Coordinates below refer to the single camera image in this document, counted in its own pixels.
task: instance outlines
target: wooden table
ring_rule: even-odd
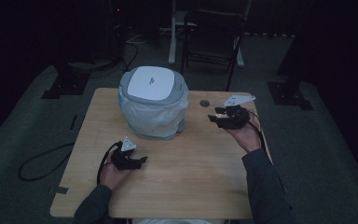
[[[245,155],[236,141],[207,117],[211,108],[200,100],[225,101],[230,92],[191,91],[186,128],[172,140],[147,140],[132,132],[117,104],[117,89],[98,89],[76,140],[50,213],[72,217],[96,186],[105,151],[125,136],[137,145],[132,157],[147,156],[115,192],[112,217],[132,218],[250,218]],[[253,102],[243,105],[255,110]]]

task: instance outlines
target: tripod base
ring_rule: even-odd
[[[313,110],[312,105],[304,99],[300,90],[297,90],[292,97],[287,97],[283,91],[284,83],[268,82],[267,84],[275,105],[298,105],[302,110]]]
[[[60,76],[56,78],[51,89],[45,91],[42,99],[59,99],[61,95],[82,95],[89,81],[90,74],[83,73],[76,75],[76,78],[69,84],[62,84]]]

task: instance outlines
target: bin lid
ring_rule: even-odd
[[[120,87],[125,97],[145,105],[170,105],[183,94],[183,77],[168,68],[140,66],[124,74]]]

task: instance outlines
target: chair leg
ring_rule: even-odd
[[[182,64],[180,66],[180,74],[183,75],[184,68],[185,68],[185,59],[186,59],[186,51],[182,51]]]
[[[228,81],[227,81],[227,85],[226,85],[226,91],[229,91],[229,86],[231,83],[231,78],[232,78],[232,74],[234,73],[234,67],[235,67],[236,62],[231,62],[231,67],[229,69],[229,74],[228,74]]]

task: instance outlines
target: dark background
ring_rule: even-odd
[[[192,5],[177,1],[179,9]],[[93,63],[119,57],[119,51],[103,52],[104,46],[114,46],[106,42],[104,28],[120,25],[157,36],[158,28],[171,25],[170,1],[109,4],[0,1],[0,125],[33,79],[54,61]],[[318,88],[358,162],[358,1],[254,0],[248,32],[296,35],[278,75],[301,76]]]

